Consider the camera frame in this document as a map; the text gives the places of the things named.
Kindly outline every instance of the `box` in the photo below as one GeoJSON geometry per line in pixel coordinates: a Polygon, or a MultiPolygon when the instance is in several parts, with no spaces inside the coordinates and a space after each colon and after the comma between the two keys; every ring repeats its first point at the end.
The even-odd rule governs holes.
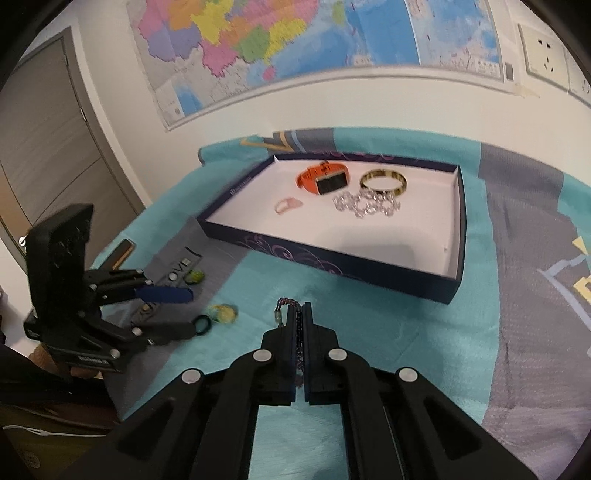
{"type": "Polygon", "coordinates": [[[456,165],[385,155],[275,155],[233,182],[197,220],[209,238],[442,303],[462,281],[466,205],[456,165]],[[299,189],[298,174],[321,161],[345,164],[349,186],[325,195],[299,189]],[[360,177],[376,168],[406,177],[401,209],[362,219],[338,211],[333,198],[358,193],[360,177]],[[303,205],[279,215],[275,206],[286,197],[303,205]]]}

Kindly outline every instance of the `orange watch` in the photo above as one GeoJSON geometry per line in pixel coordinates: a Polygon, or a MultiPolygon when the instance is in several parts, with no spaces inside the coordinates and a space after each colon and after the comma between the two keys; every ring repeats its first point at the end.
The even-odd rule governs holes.
{"type": "Polygon", "coordinates": [[[349,170],[342,163],[322,162],[298,175],[295,184],[316,195],[334,192],[349,184],[349,170]]]}

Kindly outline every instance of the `wall socket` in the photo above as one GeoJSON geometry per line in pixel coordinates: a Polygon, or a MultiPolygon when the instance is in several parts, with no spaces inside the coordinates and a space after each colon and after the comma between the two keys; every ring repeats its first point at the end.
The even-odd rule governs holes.
{"type": "Polygon", "coordinates": [[[519,32],[527,73],[568,90],[569,71],[562,42],[522,24],[519,24],[519,32]]]}
{"type": "Polygon", "coordinates": [[[566,51],[566,64],[569,68],[570,93],[591,106],[591,86],[589,81],[585,78],[568,50],[566,51]]]}

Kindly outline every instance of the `gold bracelet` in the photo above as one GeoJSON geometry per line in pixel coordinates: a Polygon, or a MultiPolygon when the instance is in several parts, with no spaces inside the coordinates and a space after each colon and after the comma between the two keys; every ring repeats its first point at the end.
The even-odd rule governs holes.
{"type": "Polygon", "coordinates": [[[371,190],[372,192],[380,194],[380,195],[391,194],[395,197],[398,197],[406,191],[407,180],[404,177],[404,175],[402,175],[401,173],[399,173],[397,171],[379,169],[379,170],[371,170],[371,171],[367,172],[366,174],[364,174],[359,181],[359,185],[361,186],[362,189],[368,189],[368,190],[371,190]],[[391,189],[391,190],[376,190],[376,189],[373,189],[372,187],[368,187],[365,184],[365,182],[367,182],[368,180],[375,179],[377,177],[391,177],[393,179],[400,180],[400,183],[402,183],[402,185],[400,185],[400,187],[397,187],[397,188],[391,189]]]}

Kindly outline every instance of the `watch face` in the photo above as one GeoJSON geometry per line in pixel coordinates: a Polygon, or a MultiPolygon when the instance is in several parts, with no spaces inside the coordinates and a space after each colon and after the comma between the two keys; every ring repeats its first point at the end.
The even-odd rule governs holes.
{"type": "Polygon", "coordinates": [[[347,175],[339,171],[316,180],[318,195],[324,195],[335,190],[344,189],[347,186],[347,175]]]}

